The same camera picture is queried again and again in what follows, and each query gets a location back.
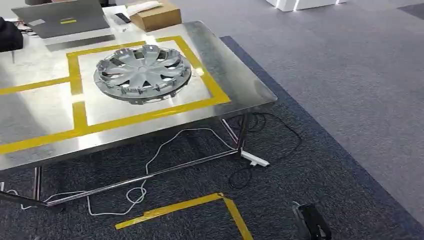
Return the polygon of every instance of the table frame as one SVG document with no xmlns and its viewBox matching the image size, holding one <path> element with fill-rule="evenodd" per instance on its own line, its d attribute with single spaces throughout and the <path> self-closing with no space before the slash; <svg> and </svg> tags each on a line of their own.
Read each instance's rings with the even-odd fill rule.
<svg viewBox="0 0 424 240">
<path fill-rule="evenodd" d="M 242 120 L 241 120 L 241 126 L 238 132 L 238 135 L 233 131 L 233 129 L 230 127 L 230 125 L 227 123 L 227 121 L 225 119 L 221 119 L 221 123 L 224 126 L 225 130 L 228 132 L 228 134 L 230 135 L 231 139 L 234 141 L 234 143 L 237 145 L 237 147 L 235 149 L 230 149 L 221 153 L 217 153 L 211 156 L 207 156 L 204 158 L 200 158 L 197 160 L 193 160 L 190 162 L 186 162 L 183 164 L 179 164 L 173 167 L 169 167 L 160 171 L 156 171 L 156 172 L 152 172 L 140 177 L 136 177 L 136 178 L 132 178 L 132 179 L 128 179 L 125 181 L 121 181 L 121 182 L 117 182 L 114 184 L 110 184 L 107 186 L 103 186 L 100 188 L 95 188 L 95 189 L 91 189 L 85 192 L 81 192 L 72 196 L 67 196 L 67 197 L 63 197 L 57 200 L 52 200 L 49 202 L 46 201 L 42 201 L 40 200 L 40 194 L 41 194 L 41 190 L 42 190 L 42 167 L 41 166 L 37 166 L 34 168 L 34 182 L 33 182 L 33 186 L 32 186 L 32 198 L 30 197 L 25 197 L 25 196 L 19 196 L 19 195 L 15 195 L 15 194 L 11 194 L 5 191 L 0 191 L 0 200 L 6 200 L 9 202 L 15 202 L 18 204 L 22 204 L 22 205 L 26 205 L 26 206 L 35 206 L 35 207 L 43 207 L 43 208 L 49 208 L 49 207 L 54 207 L 60 204 L 64 204 L 66 202 L 72 201 L 72 200 L 76 200 L 76 199 L 80 199 L 83 197 L 87 197 L 93 194 L 97 194 L 100 192 L 104 192 L 107 190 L 111 190 L 111 189 L 115 189 L 118 187 L 123 187 L 132 183 L 136 183 L 136 182 L 140 182 L 161 174 L 165 174 L 165 173 L 169 173 L 172 171 L 176 171 L 179 169 L 184 169 L 184 168 L 188 168 L 194 165 L 198 165 L 198 164 L 202 164 L 202 163 L 206 163 L 209 162 L 211 160 L 214 159 L 219 159 L 225 156 L 229 156 L 229 155 L 236 155 L 237 159 L 241 159 L 242 157 L 242 150 L 244 147 L 244 144 L 246 142 L 246 135 L 248 132 L 248 126 L 249 126 L 249 119 L 250 119 L 250 113 L 244 113 L 242 115 Z"/>
</svg>

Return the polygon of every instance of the white power strip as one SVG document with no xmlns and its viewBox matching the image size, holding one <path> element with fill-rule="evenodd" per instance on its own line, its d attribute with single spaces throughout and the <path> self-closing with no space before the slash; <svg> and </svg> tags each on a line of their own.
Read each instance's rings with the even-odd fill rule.
<svg viewBox="0 0 424 240">
<path fill-rule="evenodd" d="M 269 162 L 263 160 L 262 158 L 257 157 L 257 156 L 255 156 L 253 154 L 250 154 L 250 153 L 248 153 L 246 151 L 241 151 L 241 156 L 243 158 L 251 161 L 250 165 L 252 165 L 252 166 L 256 166 L 256 165 L 259 164 L 262 167 L 266 167 L 266 166 L 268 166 L 270 164 Z"/>
</svg>

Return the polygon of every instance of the carpet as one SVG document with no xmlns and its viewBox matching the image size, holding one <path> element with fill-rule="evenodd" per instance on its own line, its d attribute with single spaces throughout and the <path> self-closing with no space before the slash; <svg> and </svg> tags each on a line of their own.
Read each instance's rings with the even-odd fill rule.
<svg viewBox="0 0 424 240">
<path fill-rule="evenodd" d="M 271 163 L 255 167 L 250 184 L 233 189 L 228 177 L 246 166 L 232 156 L 149 179 L 147 195 L 141 204 L 125 216 L 90 216 L 85 199 L 66 204 L 63 212 L 31 208 L 20 210 L 14 203 L 0 202 L 0 234 L 6 240 L 56 239 L 241 239 L 237 227 L 221 201 L 184 209 L 138 223 L 121 230 L 114 225 L 138 217 L 143 212 L 181 201 L 223 192 L 234 200 L 254 239 L 297 239 L 292 201 L 319 201 L 319 210 L 327 220 L 335 240 L 419 240 L 423 227 L 364 170 L 324 128 L 322 128 L 255 60 L 231 37 L 222 41 L 278 95 L 278 102 L 264 112 L 282 118 L 303 139 L 276 119 L 267 117 L 266 126 L 250 132 L 246 150 Z M 262 118 L 259 125 L 265 124 Z M 199 127 L 213 128 L 227 136 L 220 124 L 208 121 Z M 156 148 L 169 137 L 95 152 L 43 168 L 43 193 L 46 198 L 58 192 L 86 190 L 144 174 L 144 164 Z M 159 154 L 151 170 L 220 152 L 225 147 L 210 133 L 187 132 Z M 32 170 L 0 175 L 5 188 L 31 195 Z M 243 182 L 246 175 L 237 176 Z M 110 190 L 92 196 L 92 210 L 124 212 L 130 204 L 127 190 Z"/>
</svg>

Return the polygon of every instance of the white paper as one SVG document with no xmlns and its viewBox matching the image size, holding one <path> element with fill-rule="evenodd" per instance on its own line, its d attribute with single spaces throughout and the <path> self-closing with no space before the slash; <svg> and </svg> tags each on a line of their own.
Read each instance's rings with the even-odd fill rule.
<svg viewBox="0 0 424 240">
<path fill-rule="evenodd" d="M 38 20 L 35 20 L 35 21 L 28 22 L 28 25 L 37 26 L 37 25 L 40 25 L 40 24 L 43 24 L 43 23 L 45 23 L 45 21 L 43 19 L 38 19 Z"/>
<path fill-rule="evenodd" d="M 126 9 L 126 12 L 128 13 L 129 16 L 132 16 L 141 11 L 153 9 L 159 6 L 162 6 L 162 3 L 159 3 L 158 1 L 147 1 L 140 4 L 128 6 L 128 8 Z"/>
</svg>

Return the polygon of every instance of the phone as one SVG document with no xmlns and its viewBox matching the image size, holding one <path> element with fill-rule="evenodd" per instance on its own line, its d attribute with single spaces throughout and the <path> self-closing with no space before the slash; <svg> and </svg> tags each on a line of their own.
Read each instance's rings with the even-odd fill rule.
<svg viewBox="0 0 424 240">
<path fill-rule="evenodd" d="M 122 19 L 126 24 L 131 23 L 131 20 L 128 19 L 123 13 L 116 13 L 115 14 L 118 18 Z"/>
</svg>

